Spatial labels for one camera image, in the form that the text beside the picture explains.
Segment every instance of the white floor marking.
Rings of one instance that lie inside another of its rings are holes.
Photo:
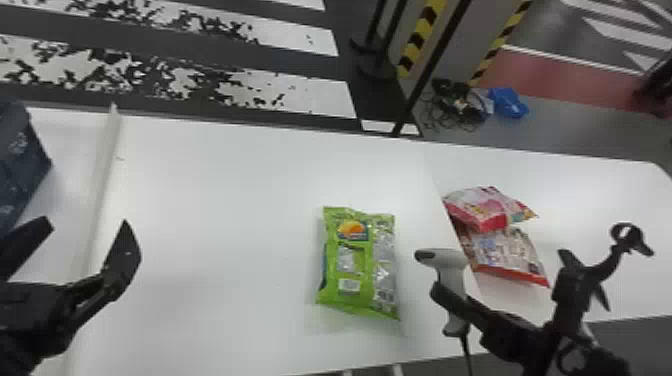
[[[147,76],[147,72],[159,73],[161,79]],[[357,118],[350,89],[343,81],[255,69],[203,66],[179,59],[73,48],[67,43],[2,34],[0,82],[43,85],[47,88],[63,85],[66,90],[135,94],[166,100],[187,100],[195,93],[207,92],[207,98],[191,100]],[[216,97],[228,99],[217,100]]]
[[[79,17],[91,17],[97,6],[109,7],[109,4],[116,6],[125,4],[124,0],[92,0],[86,3],[86,7],[78,8],[73,6],[74,3],[74,0],[0,0],[0,4]],[[110,13],[103,13],[101,18],[110,22],[136,24],[138,23],[136,22],[137,19],[143,19],[144,21],[148,21],[144,23],[148,27],[168,30],[181,28],[181,31],[203,34],[203,25],[201,25],[201,22],[197,18],[191,18],[188,26],[177,26],[177,24],[182,25],[180,17],[185,13],[190,13],[212,21],[216,20],[225,25],[224,27],[228,28],[228,30],[237,27],[234,34],[248,41],[256,40],[261,45],[320,55],[338,56],[334,34],[331,30],[324,28],[172,1],[138,1],[134,3],[132,10],[134,12],[124,12],[123,10],[110,11]]]
[[[615,7],[613,5],[607,5],[607,4],[602,4],[598,3],[595,1],[590,1],[590,0],[561,0],[565,5],[578,8],[578,9],[583,9],[587,10],[589,12],[595,12],[599,14],[604,14],[607,16],[615,17],[615,18],[620,18],[622,20],[630,21],[630,22],[636,22],[642,25],[646,25],[649,27],[653,27],[656,29],[660,29],[660,25],[654,23],[653,21],[649,20],[646,18],[644,15],[633,12],[628,9],[623,9],[621,7]]]
[[[604,35],[607,38],[639,44],[646,47],[657,48],[663,51],[667,51],[672,48],[672,39],[667,37],[645,33],[591,18],[584,17],[584,20],[588,22],[588,24],[595,30],[597,30],[598,33]]]
[[[658,62],[658,59],[656,58],[636,54],[634,52],[625,51],[624,54],[625,56],[629,57],[630,60],[634,61],[635,64],[639,65],[643,71],[648,71]]]
[[[321,11],[325,10],[324,2],[322,0],[267,0],[267,1],[293,5],[295,7],[309,8]]]
[[[612,71],[612,72],[631,74],[631,75],[634,75],[634,76],[641,76],[642,75],[642,72],[636,71],[634,69],[621,68],[621,67],[617,67],[617,66],[613,66],[613,65],[596,63],[594,61],[588,61],[588,60],[583,60],[583,59],[577,59],[577,58],[574,58],[574,57],[556,55],[556,54],[552,54],[552,53],[549,53],[549,52],[533,50],[531,48],[512,46],[510,44],[505,44],[504,46],[502,46],[502,49],[508,50],[508,51],[520,52],[520,53],[524,53],[524,54],[528,54],[528,55],[545,57],[545,58],[548,58],[548,59],[553,59],[553,60],[558,60],[558,61],[564,61],[564,62],[572,63],[572,64],[585,65],[585,66],[588,66],[588,67],[597,68],[597,69],[604,69],[604,70],[608,70],[608,71]]]
[[[392,133],[394,123],[378,120],[362,120],[362,128],[365,131]],[[401,129],[401,134],[420,136],[418,127],[416,127],[415,124],[404,124],[404,127]]]
[[[646,0],[642,1],[642,4],[645,7],[651,9],[652,11],[658,13],[661,17],[666,19],[668,22],[672,22],[672,14],[670,14],[670,12],[668,12],[667,9],[660,6],[660,4],[656,4],[652,1],[646,1]]]

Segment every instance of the snack bag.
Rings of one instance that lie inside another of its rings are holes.
[[[399,320],[394,216],[325,207],[324,277],[317,303]]]
[[[520,201],[503,195],[495,187],[475,187],[443,197],[448,214],[479,232],[506,228],[537,215]]]
[[[481,234],[452,218],[471,270],[550,287],[530,238],[510,227]]]

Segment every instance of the yellow and black striped pole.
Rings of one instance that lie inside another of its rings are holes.
[[[534,0],[524,0],[516,12],[509,18],[508,21],[506,21],[506,25],[504,25],[504,30],[499,33],[499,36],[497,39],[495,39],[494,42],[492,42],[492,45],[490,45],[490,49],[488,50],[488,54],[485,55],[485,58],[481,61],[481,63],[478,65],[478,69],[476,69],[476,72],[471,76],[471,79],[469,80],[469,86],[474,87],[478,84],[478,82],[483,78],[483,75],[485,74],[485,71],[488,70],[490,67],[490,64],[492,64],[492,60],[497,56],[497,53],[499,50],[502,48],[504,43],[509,39],[511,36],[511,33],[513,33],[513,30],[516,28],[516,26],[520,23],[520,21],[523,20],[523,17],[525,17],[525,12],[527,12],[528,9],[530,9],[530,5],[532,5],[532,1]]]
[[[445,7],[446,0],[429,0],[422,9],[420,19],[415,25],[415,31],[411,34],[411,38],[408,40],[406,49],[397,65],[399,77],[408,77],[411,73],[413,65],[420,58],[422,46],[425,45],[429,36],[432,35],[434,24]]]

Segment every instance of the barcode scanner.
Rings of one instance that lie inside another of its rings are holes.
[[[415,251],[415,259],[423,265],[436,269],[438,282],[462,299],[467,299],[464,290],[464,268],[467,266],[467,257],[464,253],[454,249],[427,248]],[[468,324],[448,312],[448,323],[443,327],[443,334],[447,337],[460,337],[468,328]]]

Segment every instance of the black metal stand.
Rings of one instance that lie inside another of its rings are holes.
[[[387,28],[385,39],[383,39],[383,47],[376,54],[375,60],[371,61],[371,59],[362,58],[359,64],[357,64],[357,71],[364,77],[378,81],[390,81],[397,77],[397,69],[388,62],[387,52],[390,49],[390,44],[392,44],[394,33],[397,32],[401,15],[404,13],[407,3],[408,0],[399,0],[397,2],[394,14],[390,20],[390,27]]]
[[[380,25],[380,18],[383,16],[383,10],[387,5],[387,0],[378,0],[376,10],[373,13],[373,19],[369,25],[369,30],[366,34],[356,32],[350,36],[350,46],[357,52],[362,54],[375,54],[382,49],[382,43],[376,39],[378,25]]]
[[[427,86],[427,82],[429,82],[432,73],[434,73],[436,65],[439,63],[439,60],[441,60],[443,52],[446,50],[446,47],[448,47],[450,40],[453,39],[453,35],[455,34],[455,31],[457,31],[457,27],[460,25],[460,22],[462,21],[465,13],[467,13],[467,9],[469,9],[471,1],[472,0],[460,0],[460,2],[457,4],[457,7],[451,16],[446,29],[443,31],[443,34],[441,34],[441,38],[439,39],[436,48],[434,48],[434,51],[432,51],[432,55],[429,57],[429,61],[427,62],[425,69],[422,71],[422,74],[418,79],[418,83],[413,88],[411,96],[408,98],[408,102],[406,102],[404,111],[397,120],[397,123],[394,125],[394,129],[390,134],[391,137],[399,137],[401,134],[401,129],[404,127],[404,123],[406,123],[406,120],[413,112],[413,108],[415,108],[415,104],[418,102],[418,99],[420,99],[422,91],[425,89],[425,86]]]

